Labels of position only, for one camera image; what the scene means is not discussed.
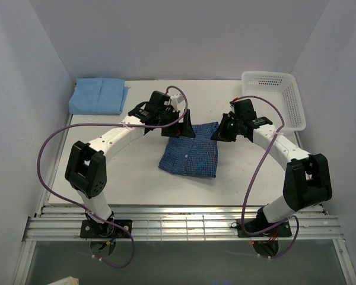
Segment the blue plaid long sleeve shirt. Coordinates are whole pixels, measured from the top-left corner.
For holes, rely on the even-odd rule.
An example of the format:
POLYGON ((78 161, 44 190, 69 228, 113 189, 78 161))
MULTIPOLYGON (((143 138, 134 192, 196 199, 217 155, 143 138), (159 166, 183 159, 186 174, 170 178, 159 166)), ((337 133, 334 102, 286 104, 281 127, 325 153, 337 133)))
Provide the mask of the blue plaid long sleeve shirt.
POLYGON ((169 138, 158 168, 172 175, 215 178, 218 147, 211 137, 218 127, 218 122, 194 125, 195 138, 169 138))

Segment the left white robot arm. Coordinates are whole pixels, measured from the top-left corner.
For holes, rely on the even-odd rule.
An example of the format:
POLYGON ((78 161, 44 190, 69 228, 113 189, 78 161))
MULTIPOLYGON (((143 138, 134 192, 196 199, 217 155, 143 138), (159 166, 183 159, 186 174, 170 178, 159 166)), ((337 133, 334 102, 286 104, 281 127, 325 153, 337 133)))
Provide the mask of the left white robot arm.
POLYGON ((117 153, 150 131, 160 129, 170 138, 194 138, 190 110, 179 110, 187 104, 187 97, 179 91, 153 91, 149 100, 137 104, 121 123, 89 142, 73 144, 65 171, 65 179, 83 200, 85 216, 90 230, 105 238, 114 230, 114 214, 104 194, 107 183, 107 165, 117 153))

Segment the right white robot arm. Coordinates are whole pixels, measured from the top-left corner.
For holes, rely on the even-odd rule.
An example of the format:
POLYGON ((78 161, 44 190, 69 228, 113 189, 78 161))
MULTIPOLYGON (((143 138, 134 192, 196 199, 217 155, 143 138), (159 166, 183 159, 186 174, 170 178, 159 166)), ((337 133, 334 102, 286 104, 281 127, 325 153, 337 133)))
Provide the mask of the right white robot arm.
POLYGON ((241 218, 241 228, 247 236, 271 235, 278 226, 300 210, 329 201, 332 198, 327 158, 301 149, 281 134, 279 127, 265 116, 259 117, 253 107, 253 96, 231 101, 231 111, 223 114, 221 123, 211 137, 214 141, 234 142, 241 135, 264 149, 264 154, 252 175, 246 194, 249 195, 263 162, 271 156, 284 170, 282 195, 258 210, 251 221, 241 218))

